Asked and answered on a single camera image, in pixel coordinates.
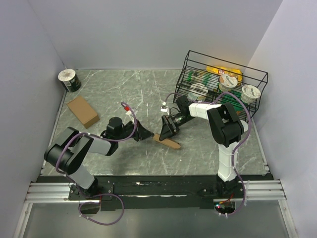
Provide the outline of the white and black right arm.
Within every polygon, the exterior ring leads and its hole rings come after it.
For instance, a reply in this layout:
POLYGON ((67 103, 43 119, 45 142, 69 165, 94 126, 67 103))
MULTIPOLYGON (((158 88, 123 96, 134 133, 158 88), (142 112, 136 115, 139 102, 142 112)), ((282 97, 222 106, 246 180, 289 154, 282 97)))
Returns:
POLYGON ((216 191, 221 197, 228 197, 234 191, 230 182, 237 177, 237 146, 241 136, 250 133, 249 125, 241 121, 231 103, 212 104, 189 101, 187 96, 176 100, 179 113, 164 115, 159 141, 171 138, 179 132, 179 127, 194 118, 206 119, 209 122, 213 139, 218 144, 219 168, 217 176, 222 182, 217 184, 216 191))

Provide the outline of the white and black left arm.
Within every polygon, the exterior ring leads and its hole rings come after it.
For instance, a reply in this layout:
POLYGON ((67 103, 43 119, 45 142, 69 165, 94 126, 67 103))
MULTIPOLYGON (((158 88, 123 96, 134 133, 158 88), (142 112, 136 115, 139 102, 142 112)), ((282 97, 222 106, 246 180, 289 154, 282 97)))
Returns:
POLYGON ((153 136, 154 133, 145 129, 138 120, 124 124, 121 118, 112 117, 100 138, 68 127, 45 151, 44 160, 76 183, 86 199, 93 199, 99 191, 98 179, 82 165, 87 153, 111 156, 118 149, 120 140, 133 138, 138 142, 153 136))

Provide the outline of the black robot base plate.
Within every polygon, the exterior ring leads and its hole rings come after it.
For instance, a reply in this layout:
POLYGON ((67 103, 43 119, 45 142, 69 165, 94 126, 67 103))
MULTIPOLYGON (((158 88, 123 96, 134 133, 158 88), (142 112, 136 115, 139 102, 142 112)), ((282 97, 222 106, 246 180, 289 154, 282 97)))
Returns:
POLYGON ((62 176, 40 176, 38 183, 66 186, 65 201, 92 205, 101 211, 118 209, 200 208, 214 209, 218 202, 244 198, 239 179, 222 182, 213 175, 97 176, 92 188, 78 189, 62 176))

